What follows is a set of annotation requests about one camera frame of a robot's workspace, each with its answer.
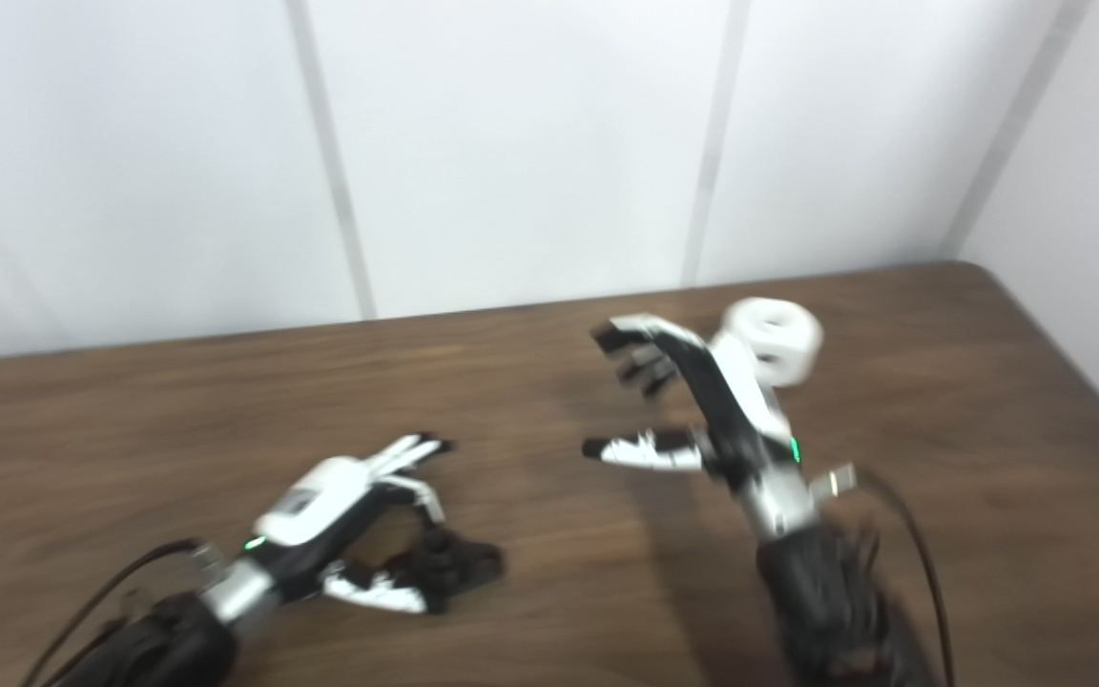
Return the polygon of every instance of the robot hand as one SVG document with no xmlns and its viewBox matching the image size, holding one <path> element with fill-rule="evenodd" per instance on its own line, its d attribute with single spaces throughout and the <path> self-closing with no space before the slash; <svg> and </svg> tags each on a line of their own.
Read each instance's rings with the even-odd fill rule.
<svg viewBox="0 0 1099 687">
<path fill-rule="evenodd" d="M 365 459 L 324 459 L 257 520 L 256 535 L 233 567 L 258 568 L 281 603 L 323 592 L 380 609 L 444 612 L 447 597 L 502 573 L 498 549 L 464 542 L 445 530 L 435 490 L 407 477 L 448 450 L 431 434 L 410 434 Z M 393 506 L 413 506 L 422 517 L 414 551 L 380 569 L 342 561 L 342 552 Z"/>
<path fill-rule="evenodd" d="M 803 308 L 743 300 L 710 343 L 648 314 L 613 318 L 592 337 L 608 356 L 631 351 L 618 377 L 623 386 L 641 383 L 647 399 L 685 379 L 707 428 L 589 439 L 585 456 L 651 469 L 704 468 L 733 488 L 757 469 L 791 461 L 791 428 L 773 387 L 803 379 L 820 346 L 820 325 Z"/>
<path fill-rule="evenodd" d="M 406 612 L 440 613 L 446 599 L 502 574 L 496 546 L 464 542 L 444 529 L 444 509 L 426 483 L 407 474 L 446 452 L 444 441 L 411 434 L 366 459 L 324 459 L 257 520 L 241 555 L 223 564 L 212 546 L 182 540 L 157 547 L 92 597 L 25 678 L 38 678 L 48 657 L 106 595 L 141 566 L 192 552 L 206 587 L 165 597 L 134 621 L 122 618 L 57 669 L 44 687 L 214 687 L 231 673 L 240 640 L 282 603 L 324 596 Z M 374 570 L 342 561 L 344 549 L 392 506 L 422 514 L 413 551 Z"/>
</svg>

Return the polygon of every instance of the metal connector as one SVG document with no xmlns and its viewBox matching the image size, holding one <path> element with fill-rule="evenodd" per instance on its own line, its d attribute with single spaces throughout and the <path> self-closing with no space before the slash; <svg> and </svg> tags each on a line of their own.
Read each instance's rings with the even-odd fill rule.
<svg viewBox="0 0 1099 687">
<path fill-rule="evenodd" d="M 812 496 L 813 501 L 820 503 L 833 499 L 834 496 L 839 496 L 842 491 L 847 491 L 855 486 L 855 466 L 846 464 L 812 479 L 808 484 L 808 494 Z"/>
<path fill-rule="evenodd" d="M 227 558 L 223 557 L 223 553 L 214 547 L 214 544 L 202 544 L 189 553 L 189 556 L 192 557 L 192 562 L 198 566 L 198 573 L 201 574 L 202 589 L 208 589 L 214 584 L 227 579 Z"/>
</svg>

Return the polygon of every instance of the robotic finger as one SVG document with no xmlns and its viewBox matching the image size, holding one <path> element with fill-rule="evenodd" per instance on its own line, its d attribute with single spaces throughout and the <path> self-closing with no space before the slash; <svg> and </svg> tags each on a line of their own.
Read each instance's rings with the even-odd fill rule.
<svg viewBox="0 0 1099 687">
<path fill-rule="evenodd" d="M 685 473 L 706 467 L 710 443 L 692 430 L 646 430 L 635 436 L 586 439 L 582 452 L 606 464 Z"/>
</svg>

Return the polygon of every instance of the black fingertip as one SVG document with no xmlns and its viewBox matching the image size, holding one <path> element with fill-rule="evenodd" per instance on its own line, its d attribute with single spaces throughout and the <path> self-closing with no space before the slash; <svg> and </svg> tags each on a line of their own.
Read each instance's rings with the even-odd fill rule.
<svg viewBox="0 0 1099 687">
<path fill-rule="evenodd" d="M 584 439 L 581 452 L 586 458 L 601 459 L 601 452 L 610 444 L 611 439 Z"/>
<path fill-rule="evenodd" d="M 626 332 L 613 326 L 611 322 L 606 322 L 593 329 L 592 339 L 597 341 L 597 346 L 604 351 L 606 356 L 611 356 L 630 344 L 630 336 Z"/>
<path fill-rule="evenodd" d="M 628 362 L 619 367 L 618 369 L 618 381 L 622 383 L 622 387 L 631 387 L 639 377 L 639 373 L 646 369 L 644 365 L 637 365 L 635 362 Z"/>
<path fill-rule="evenodd" d="M 675 377 L 675 375 L 666 374 L 664 377 L 651 379 L 651 383 L 647 384 L 646 387 L 642 388 L 642 397 L 650 401 L 654 400 L 655 397 L 658 397 L 664 390 L 664 386 L 673 380 L 673 377 Z"/>
</svg>

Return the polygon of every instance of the white cylindrical object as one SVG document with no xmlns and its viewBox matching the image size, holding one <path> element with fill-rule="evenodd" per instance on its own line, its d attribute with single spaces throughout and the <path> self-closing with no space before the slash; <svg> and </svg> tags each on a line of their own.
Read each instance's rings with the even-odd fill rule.
<svg viewBox="0 0 1099 687">
<path fill-rule="evenodd" d="M 824 339 L 821 323 L 789 300 L 745 299 L 729 306 L 720 334 L 729 334 L 757 358 L 757 379 L 790 387 L 808 378 Z"/>
</svg>

